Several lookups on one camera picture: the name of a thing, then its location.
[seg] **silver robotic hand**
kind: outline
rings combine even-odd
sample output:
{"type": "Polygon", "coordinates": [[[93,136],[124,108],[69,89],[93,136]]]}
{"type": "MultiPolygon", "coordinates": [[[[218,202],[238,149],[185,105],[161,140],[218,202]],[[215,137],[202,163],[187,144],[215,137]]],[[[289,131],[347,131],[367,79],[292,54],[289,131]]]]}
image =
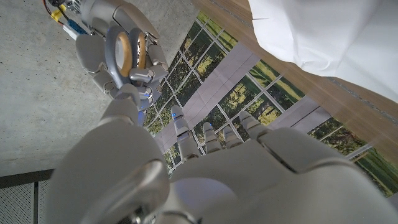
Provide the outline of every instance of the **silver robotic hand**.
{"type": "Polygon", "coordinates": [[[224,128],[226,149],[203,125],[206,155],[182,110],[172,117],[183,164],[171,179],[152,136],[136,125],[141,101],[124,84],[98,127],[76,144],[50,180],[47,223],[397,223],[368,178],[321,142],[271,131],[239,115],[250,140],[224,128]]]}
{"type": "Polygon", "coordinates": [[[133,84],[141,99],[139,111],[145,111],[161,95],[160,81],[168,74],[159,34],[149,20],[123,0],[66,0],[64,4],[91,31],[76,38],[83,68],[111,98],[124,84],[133,84]]]}

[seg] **glass window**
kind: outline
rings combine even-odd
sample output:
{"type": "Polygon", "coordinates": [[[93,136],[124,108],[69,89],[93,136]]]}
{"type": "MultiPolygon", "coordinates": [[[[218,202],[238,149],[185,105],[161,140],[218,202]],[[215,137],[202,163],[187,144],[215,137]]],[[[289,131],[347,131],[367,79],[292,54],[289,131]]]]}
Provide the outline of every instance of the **glass window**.
{"type": "Polygon", "coordinates": [[[366,151],[354,161],[386,196],[398,192],[398,169],[387,161],[375,148],[366,151]]]}
{"type": "Polygon", "coordinates": [[[191,72],[188,79],[185,83],[178,89],[176,92],[176,96],[181,103],[181,106],[185,106],[191,96],[195,93],[195,91],[199,88],[200,82],[197,76],[191,72]]]}
{"type": "Polygon", "coordinates": [[[174,171],[175,171],[175,169],[172,170],[171,172],[169,172],[169,179],[172,178],[172,175],[173,175],[174,171]]]}
{"type": "Polygon", "coordinates": [[[164,160],[166,161],[167,172],[170,172],[170,170],[173,168],[173,162],[172,162],[172,158],[170,157],[169,150],[167,150],[166,153],[163,154],[163,156],[164,156],[164,160]]]}
{"type": "Polygon", "coordinates": [[[163,127],[168,125],[170,121],[172,120],[172,114],[171,114],[171,109],[172,106],[178,105],[177,100],[175,100],[174,96],[172,99],[166,104],[166,106],[162,109],[162,111],[159,113],[159,116],[162,118],[163,121],[163,127]]]}
{"type": "Polygon", "coordinates": [[[271,86],[267,92],[278,102],[283,109],[287,110],[294,103],[304,96],[298,88],[293,86],[291,82],[287,81],[286,78],[282,77],[273,86],[271,86]]]}
{"type": "Polygon", "coordinates": [[[212,39],[207,35],[207,33],[202,30],[196,39],[189,46],[188,50],[184,53],[185,58],[188,63],[194,67],[194,65],[199,61],[199,58],[205,53],[206,49],[212,43],[212,39]]]}
{"type": "Polygon", "coordinates": [[[197,18],[202,24],[205,24],[209,20],[209,17],[204,15],[204,13],[202,13],[202,12],[199,12],[197,18]]]}
{"type": "Polygon", "coordinates": [[[225,53],[217,44],[213,44],[203,58],[200,60],[195,70],[202,81],[210,75],[217,65],[225,58],[225,53]]]}
{"type": "Polygon", "coordinates": [[[192,40],[197,36],[197,34],[199,33],[200,30],[201,30],[200,25],[197,22],[194,22],[191,29],[188,31],[188,34],[187,34],[184,42],[182,42],[182,45],[180,47],[180,50],[182,53],[184,53],[184,51],[186,51],[188,49],[188,47],[192,43],[192,40]]]}
{"type": "Polygon", "coordinates": [[[223,30],[219,25],[217,25],[217,23],[215,23],[211,19],[207,22],[205,27],[214,37],[216,37],[223,30]]]}
{"type": "Polygon", "coordinates": [[[143,126],[146,127],[156,117],[155,106],[150,106],[147,109],[146,117],[143,126]]]}
{"type": "Polygon", "coordinates": [[[226,123],[226,119],[220,109],[215,106],[212,111],[210,111],[210,113],[193,128],[200,144],[205,142],[205,135],[202,128],[205,122],[209,122],[213,126],[213,129],[217,131],[226,123]]]}
{"type": "Polygon", "coordinates": [[[172,69],[174,68],[174,66],[177,64],[178,60],[180,60],[181,58],[181,54],[180,52],[177,52],[177,54],[175,55],[173,62],[170,64],[169,66],[169,72],[172,71],[172,69]]]}
{"type": "Polygon", "coordinates": [[[201,155],[201,156],[204,156],[204,153],[203,153],[203,152],[204,152],[205,150],[203,150],[203,148],[202,148],[201,146],[198,147],[198,150],[199,150],[200,155],[201,155]]]}
{"type": "Polygon", "coordinates": [[[279,76],[279,73],[263,60],[258,61],[258,63],[250,69],[249,73],[264,88],[279,76]]]}
{"type": "Polygon", "coordinates": [[[347,156],[366,144],[365,141],[346,128],[340,128],[322,140],[322,142],[334,149],[337,149],[344,156],[347,156]]]}
{"type": "Polygon", "coordinates": [[[160,109],[166,104],[166,102],[170,99],[172,95],[173,92],[170,89],[169,85],[166,82],[163,83],[162,94],[155,102],[156,109],[160,111],[160,109]]]}
{"type": "Polygon", "coordinates": [[[220,101],[221,108],[229,118],[243,109],[261,91],[246,75],[220,101]]]}
{"type": "Polygon", "coordinates": [[[170,155],[172,156],[174,160],[174,164],[177,165],[179,162],[181,162],[181,156],[180,156],[180,148],[178,147],[178,143],[174,143],[172,147],[170,147],[170,155]]]}
{"type": "Polygon", "coordinates": [[[238,41],[225,30],[220,34],[217,40],[228,52],[230,52],[238,43],[238,41]]]}
{"type": "Polygon", "coordinates": [[[246,111],[263,125],[271,124],[282,114],[265,95],[261,95],[246,111]]]}
{"type": "Polygon", "coordinates": [[[243,125],[241,124],[241,120],[239,119],[239,117],[235,118],[232,121],[232,124],[238,131],[238,134],[241,136],[243,141],[247,141],[250,138],[249,134],[246,132],[243,125]]]}
{"type": "Polygon", "coordinates": [[[169,76],[169,84],[173,90],[177,90],[190,71],[191,69],[189,65],[187,65],[184,60],[180,60],[174,71],[169,76]]]}
{"type": "Polygon", "coordinates": [[[342,125],[343,124],[341,124],[335,118],[329,118],[327,121],[323,122],[321,125],[319,125],[318,127],[314,128],[308,134],[311,137],[316,138],[317,140],[321,140],[321,138],[323,138],[326,135],[330,134],[332,131],[338,129],[342,125]]]}
{"type": "Polygon", "coordinates": [[[162,130],[162,122],[160,121],[160,118],[157,117],[155,121],[147,128],[147,130],[153,136],[155,136],[160,130],[162,130]]]}
{"type": "Polygon", "coordinates": [[[221,129],[219,132],[216,133],[217,135],[217,140],[220,142],[221,147],[223,149],[226,149],[226,143],[225,143],[225,138],[224,138],[224,131],[221,129]]]}

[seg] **grass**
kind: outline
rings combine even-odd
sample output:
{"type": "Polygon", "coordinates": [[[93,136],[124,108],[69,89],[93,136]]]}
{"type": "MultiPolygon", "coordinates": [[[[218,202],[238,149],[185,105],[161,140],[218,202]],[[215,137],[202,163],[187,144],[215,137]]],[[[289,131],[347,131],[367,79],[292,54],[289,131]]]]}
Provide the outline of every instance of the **grass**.
{"type": "Polygon", "coordinates": [[[275,83],[278,89],[284,92],[292,102],[297,102],[305,95],[301,90],[295,87],[291,82],[287,81],[286,78],[282,77],[275,83]]]}
{"type": "Polygon", "coordinates": [[[230,52],[232,48],[238,43],[238,41],[233,38],[229,33],[223,31],[220,36],[218,36],[218,41],[222,44],[225,49],[230,52]]]}
{"type": "Polygon", "coordinates": [[[209,20],[209,17],[204,15],[204,13],[202,13],[202,12],[199,12],[197,18],[202,24],[205,24],[209,20]]]}
{"type": "Polygon", "coordinates": [[[374,148],[355,164],[367,173],[386,197],[398,192],[397,167],[385,160],[374,148]]]}

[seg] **wooden surface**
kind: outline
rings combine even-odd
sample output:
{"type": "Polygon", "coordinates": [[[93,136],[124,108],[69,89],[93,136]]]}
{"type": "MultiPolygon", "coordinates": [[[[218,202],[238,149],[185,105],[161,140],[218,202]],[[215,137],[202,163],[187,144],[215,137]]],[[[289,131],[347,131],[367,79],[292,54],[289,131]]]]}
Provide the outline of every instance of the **wooden surface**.
{"type": "Polygon", "coordinates": [[[280,61],[263,50],[252,29],[247,0],[192,2],[348,129],[373,145],[387,160],[398,164],[398,126],[393,122],[398,118],[398,104],[360,86],[336,79],[359,95],[355,97],[327,77],[304,72],[295,64],[280,61]]]}

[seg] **window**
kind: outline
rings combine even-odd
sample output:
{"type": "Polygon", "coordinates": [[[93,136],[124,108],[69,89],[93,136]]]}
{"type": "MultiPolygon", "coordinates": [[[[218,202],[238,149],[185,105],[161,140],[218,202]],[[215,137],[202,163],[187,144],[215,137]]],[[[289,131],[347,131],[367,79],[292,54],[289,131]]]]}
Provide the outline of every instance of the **window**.
{"type": "Polygon", "coordinates": [[[237,42],[200,12],[169,66],[169,75],[162,82],[162,95],[147,110],[144,127],[155,135],[168,125],[171,107],[184,107],[237,42]]]}
{"type": "Polygon", "coordinates": [[[386,197],[398,192],[397,167],[387,161],[375,148],[370,148],[353,162],[369,176],[386,197]]]}
{"type": "Polygon", "coordinates": [[[226,31],[223,31],[217,38],[217,40],[226,49],[227,52],[230,52],[232,48],[234,48],[235,45],[238,43],[238,41],[226,31]]]}
{"type": "Polygon", "coordinates": [[[213,44],[203,58],[199,61],[195,71],[199,74],[202,81],[210,75],[210,73],[217,67],[217,65],[225,58],[226,53],[222,49],[213,44]]]}
{"type": "Polygon", "coordinates": [[[220,109],[215,106],[210,113],[203,118],[194,128],[194,132],[197,135],[197,139],[199,144],[203,144],[205,142],[205,134],[203,132],[203,124],[209,122],[214,131],[217,131],[223,124],[225,124],[226,119],[224,115],[221,113],[220,109]]]}
{"type": "Polygon", "coordinates": [[[297,89],[286,78],[280,78],[267,92],[280,104],[283,109],[287,110],[294,103],[300,100],[304,93],[297,89]]]}
{"type": "Polygon", "coordinates": [[[360,139],[352,131],[346,129],[343,124],[335,118],[328,119],[308,134],[333,149],[336,149],[344,156],[347,156],[366,144],[365,141],[360,139]]]}
{"type": "Polygon", "coordinates": [[[261,95],[246,111],[263,125],[271,124],[282,114],[265,95],[261,95]]]}
{"type": "Polygon", "coordinates": [[[201,30],[200,25],[197,22],[194,22],[192,28],[188,31],[187,37],[185,38],[184,42],[182,42],[182,45],[180,47],[180,51],[182,53],[184,53],[188,49],[188,47],[191,45],[192,41],[198,35],[200,30],[201,30]]]}
{"type": "MultiPolygon", "coordinates": [[[[203,13],[199,13],[192,28],[170,64],[169,76],[162,86],[162,96],[145,124],[152,134],[171,122],[170,108],[185,106],[194,92],[238,43],[229,33],[203,13]]],[[[223,148],[226,147],[223,128],[229,126],[243,141],[249,139],[238,118],[246,110],[262,124],[268,125],[297,102],[304,94],[262,60],[221,99],[220,102],[191,130],[198,144],[198,152],[205,154],[203,123],[209,122],[223,148]]],[[[178,144],[165,156],[169,175],[181,163],[178,144]]]]}
{"type": "Polygon", "coordinates": [[[237,115],[244,106],[260,93],[260,89],[247,77],[243,77],[220,101],[221,108],[229,118],[237,115]]]}
{"type": "Polygon", "coordinates": [[[279,76],[279,73],[262,60],[258,61],[258,63],[250,69],[249,73],[264,88],[279,76]]]}
{"type": "Polygon", "coordinates": [[[194,73],[191,73],[185,83],[176,92],[177,99],[180,101],[181,106],[185,106],[199,86],[199,79],[194,73]]]}

